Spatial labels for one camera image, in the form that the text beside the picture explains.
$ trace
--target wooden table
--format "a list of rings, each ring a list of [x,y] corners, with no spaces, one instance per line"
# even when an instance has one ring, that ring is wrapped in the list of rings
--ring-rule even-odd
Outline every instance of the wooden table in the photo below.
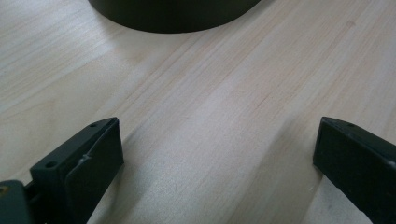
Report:
[[[86,0],[0,0],[0,179],[118,117],[90,223],[370,223],[312,165],[320,118],[396,144],[396,1],[261,1],[211,30],[131,30]]]

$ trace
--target screw hole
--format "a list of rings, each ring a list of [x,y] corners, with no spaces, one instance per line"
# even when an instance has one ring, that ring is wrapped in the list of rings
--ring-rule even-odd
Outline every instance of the screw hole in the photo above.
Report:
[[[49,163],[46,164],[46,168],[52,168],[56,166],[58,163],[56,161],[50,161]]]

